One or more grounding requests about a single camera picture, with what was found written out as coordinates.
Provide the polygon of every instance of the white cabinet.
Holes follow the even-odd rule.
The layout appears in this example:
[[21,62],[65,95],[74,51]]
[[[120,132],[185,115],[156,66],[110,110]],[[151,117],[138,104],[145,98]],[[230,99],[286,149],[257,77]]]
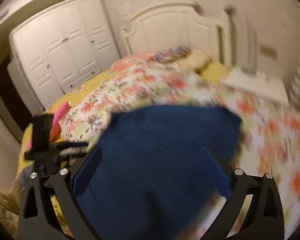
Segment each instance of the white cabinet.
[[119,59],[101,0],[67,0],[10,34],[27,81],[47,108]]

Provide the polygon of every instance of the floral blanket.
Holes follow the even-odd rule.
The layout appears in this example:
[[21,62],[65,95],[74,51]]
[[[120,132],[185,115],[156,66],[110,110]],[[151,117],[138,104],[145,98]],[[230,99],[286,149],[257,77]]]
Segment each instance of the floral blanket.
[[[233,163],[247,174],[274,175],[285,220],[285,239],[300,223],[300,113],[248,93],[216,86],[176,64],[139,62],[94,90],[60,121],[63,139],[92,143],[107,128],[112,112],[150,104],[221,105],[243,120],[240,148]],[[251,199],[230,234],[240,230]],[[195,222],[178,239],[200,239],[225,199],[211,198]]]

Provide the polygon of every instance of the white headboard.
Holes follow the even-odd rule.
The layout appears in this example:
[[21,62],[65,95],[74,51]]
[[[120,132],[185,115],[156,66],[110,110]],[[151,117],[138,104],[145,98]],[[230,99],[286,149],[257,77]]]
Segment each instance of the white headboard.
[[187,45],[208,53],[213,61],[232,66],[231,20],[226,11],[220,18],[205,18],[196,11],[196,2],[166,2],[135,14],[131,31],[121,28],[129,54],[155,53]]

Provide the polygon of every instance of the silver screw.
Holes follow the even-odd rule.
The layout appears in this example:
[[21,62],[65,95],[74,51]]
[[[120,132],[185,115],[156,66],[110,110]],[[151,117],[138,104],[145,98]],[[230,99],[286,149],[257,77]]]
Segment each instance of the silver screw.
[[267,172],[267,173],[266,173],[266,177],[267,177],[268,179],[272,179],[272,178],[273,178],[273,175],[272,175],[270,172]]
[[241,169],[235,169],[234,173],[237,174],[238,176],[241,176],[241,175],[243,175],[243,170],[241,170]]
[[59,171],[60,175],[66,175],[68,173],[68,169],[62,169]]
[[30,174],[30,179],[35,179],[38,176],[35,172]]

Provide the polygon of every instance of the dark blue garment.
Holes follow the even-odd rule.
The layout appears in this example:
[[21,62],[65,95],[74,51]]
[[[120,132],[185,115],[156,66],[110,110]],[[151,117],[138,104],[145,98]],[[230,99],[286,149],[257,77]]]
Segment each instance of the dark blue garment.
[[172,239],[213,192],[201,147],[229,161],[240,123],[220,107],[112,114],[98,142],[102,162],[77,202],[103,240]]

